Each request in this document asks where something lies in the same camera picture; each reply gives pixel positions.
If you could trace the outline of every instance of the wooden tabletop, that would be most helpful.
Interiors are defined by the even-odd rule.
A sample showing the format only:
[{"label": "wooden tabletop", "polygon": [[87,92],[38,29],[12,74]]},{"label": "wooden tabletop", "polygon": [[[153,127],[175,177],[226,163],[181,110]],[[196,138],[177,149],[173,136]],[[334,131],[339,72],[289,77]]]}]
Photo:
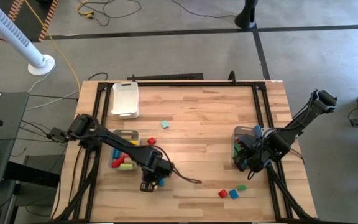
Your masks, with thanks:
[{"label": "wooden tabletop", "polygon": [[[77,114],[92,114],[97,84],[98,82],[83,83]],[[274,124],[276,127],[283,127],[291,121],[284,84],[281,81],[266,81],[266,86]],[[200,179],[203,183],[191,184],[172,174],[165,180],[165,186],[154,193],[140,192],[141,170],[122,171],[109,168],[111,147],[104,144],[92,222],[275,220],[266,171],[255,174],[252,180],[247,180],[248,170],[239,172],[231,165],[231,136],[234,128],[258,125],[251,87],[139,87],[139,98],[139,117],[119,120],[110,113],[111,97],[106,127],[110,131],[137,130],[141,144],[146,144],[150,137],[157,138],[157,145],[167,152],[184,176]],[[263,105],[262,94],[259,94],[259,98]],[[169,122],[169,128],[161,127],[160,122],[163,120]],[[292,147],[300,151],[298,143]],[[68,204],[78,150],[75,142],[69,143],[62,169],[62,191],[57,215]],[[74,192],[77,190],[83,156],[84,152],[78,160]],[[305,211],[315,217],[302,160],[297,155],[288,153],[282,161],[289,191]],[[220,190],[229,191],[241,184],[248,189],[239,192],[238,199],[219,198]],[[85,214],[87,192],[85,195],[80,217]],[[278,194],[278,197],[282,216],[285,216],[281,194]]]}]

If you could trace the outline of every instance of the black metal frame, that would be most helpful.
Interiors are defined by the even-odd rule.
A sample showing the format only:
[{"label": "black metal frame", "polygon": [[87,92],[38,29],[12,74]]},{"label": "black metal frame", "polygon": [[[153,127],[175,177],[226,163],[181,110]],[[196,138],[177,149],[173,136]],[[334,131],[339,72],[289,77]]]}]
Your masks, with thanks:
[{"label": "black metal frame", "polygon": [[[206,82],[139,82],[138,86],[141,86],[141,87],[143,87],[143,86],[249,86],[249,87],[252,88],[252,93],[253,93],[253,96],[254,96],[255,108],[257,110],[258,124],[262,128],[264,127],[264,121],[263,121],[263,117],[262,117],[262,110],[260,108],[260,101],[259,101],[259,96],[258,96],[258,91],[261,91],[262,92],[262,97],[263,97],[263,100],[264,100],[264,106],[265,106],[266,114],[267,114],[268,125],[270,127],[273,127],[272,112],[270,110],[269,99],[268,99],[268,96],[267,96],[267,89],[266,89],[265,82],[242,82],[242,81],[237,81],[236,76],[235,76],[233,71],[230,73],[229,80],[231,80],[231,82],[208,82],[208,81],[206,81]],[[102,115],[101,115],[101,125],[102,126],[105,126],[105,124],[106,124],[106,117],[107,117],[108,106],[109,106],[110,92],[111,92],[111,88],[112,88],[113,85],[114,85],[114,83],[106,83],[106,82],[98,83],[97,92],[96,92],[96,98],[95,98],[95,103],[94,103],[94,108],[93,108],[93,116],[95,118],[97,117],[102,92],[106,91],[106,95],[104,97],[104,103],[103,103],[103,112],[102,112]],[[94,166],[95,166],[95,163],[96,163],[96,167],[99,167],[100,150],[101,149],[97,149],[96,152],[95,152]],[[85,152],[79,186],[81,186],[85,182],[85,179],[86,179],[86,176],[87,176],[87,170],[88,170],[88,166],[89,166],[89,162],[90,162],[90,155],[91,155],[91,151],[86,151]],[[278,169],[280,180],[282,180],[283,183],[285,184],[285,176],[284,176],[284,171],[283,171],[283,167],[282,167],[281,162],[277,163],[277,169]],[[277,191],[276,191],[276,188],[275,188],[275,183],[274,183],[273,177],[271,175],[268,175],[268,182],[269,182],[270,193],[271,193],[271,196],[272,196],[274,215],[275,215],[275,219],[277,221],[277,220],[281,219],[282,217],[281,217],[281,214],[280,214],[280,206],[278,204],[278,198],[277,198]],[[92,183],[90,184],[88,201],[86,203],[85,220],[90,220],[90,217],[91,217],[95,188],[96,188],[96,177],[94,177]],[[286,209],[287,218],[293,218],[292,210],[291,210],[291,207],[290,207],[289,203],[287,202],[287,200],[285,200],[285,198],[284,198],[284,201],[285,201],[285,209]],[[73,220],[78,220],[79,219],[80,206],[81,206],[81,203],[78,203],[78,205],[76,205],[74,215],[73,215]]]}]

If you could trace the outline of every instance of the tower fan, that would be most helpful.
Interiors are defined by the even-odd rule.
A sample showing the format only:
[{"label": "tower fan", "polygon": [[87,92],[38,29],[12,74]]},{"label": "tower fan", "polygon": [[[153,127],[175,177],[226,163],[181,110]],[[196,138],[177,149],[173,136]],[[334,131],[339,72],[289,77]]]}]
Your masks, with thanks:
[{"label": "tower fan", "polygon": [[31,74],[48,75],[55,69],[55,59],[50,55],[42,55],[1,9],[0,36],[29,61]]}]

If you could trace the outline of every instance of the gray floor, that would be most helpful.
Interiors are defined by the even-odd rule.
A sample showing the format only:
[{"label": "gray floor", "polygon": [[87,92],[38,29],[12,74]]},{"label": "gray floor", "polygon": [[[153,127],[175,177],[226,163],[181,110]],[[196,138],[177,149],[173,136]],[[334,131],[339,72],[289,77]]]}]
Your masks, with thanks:
[{"label": "gray floor", "polygon": [[[139,1],[143,10],[112,20],[107,27],[79,17],[73,9],[76,1],[60,1],[50,31],[64,35],[235,28],[230,17],[197,17],[167,0]],[[238,14],[243,2],[177,1],[191,11],[215,16]],[[117,0],[106,9],[111,14],[124,14],[133,8],[135,3]],[[259,27],[353,25],[358,24],[358,1],[264,0],[259,2],[256,19]],[[315,88],[328,90],[339,98],[336,112],[311,124],[300,137],[300,144],[318,216],[322,220],[358,223],[358,128],[350,127],[346,118],[356,107],[358,96],[358,30],[272,32],[261,33],[260,38],[270,76],[285,82],[292,113],[305,104]],[[122,80],[132,74],[196,72],[203,72],[205,79],[226,79],[230,70],[241,79],[263,79],[250,33],[59,40],[57,44],[81,80],[97,72],[108,72],[110,80]],[[55,57],[57,69],[33,93],[66,95],[76,91],[70,70],[50,41],[36,46]],[[27,73],[25,60],[0,43],[0,91],[27,91],[36,80]],[[29,106],[45,102],[48,99],[32,98]],[[25,120],[65,129],[75,106],[74,101],[60,101],[26,112]],[[29,155],[62,151],[47,143],[17,142],[14,154],[25,147]],[[23,158],[12,160],[21,162]],[[48,213],[45,209],[39,212]],[[34,220],[38,219],[21,210],[17,223]]]}]

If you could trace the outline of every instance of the blue block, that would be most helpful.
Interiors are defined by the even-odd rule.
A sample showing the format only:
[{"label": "blue block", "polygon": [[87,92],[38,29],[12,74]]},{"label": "blue block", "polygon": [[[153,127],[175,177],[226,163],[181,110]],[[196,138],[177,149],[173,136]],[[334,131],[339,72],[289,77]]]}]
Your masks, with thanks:
[{"label": "blue block", "polygon": [[239,194],[237,194],[237,191],[235,189],[229,191],[229,195],[231,198],[236,199],[239,197]]},{"label": "blue block", "polygon": [[163,187],[164,186],[164,179],[162,178],[161,180],[160,180],[160,182],[158,183],[158,186],[159,187]]},{"label": "blue block", "polygon": [[112,153],[112,157],[114,159],[118,159],[121,156],[121,151],[118,149],[114,149],[114,152]]},{"label": "blue block", "polygon": [[255,135],[255,137],[257,137],[257,138],[262,137],[262,128],[260,128],[259,125],[256,125],[256,126],[254,127],[254,135]]},{"label": "blue block", "polygon": [[168,121],[161,121],[162,128],[169,127]]}]

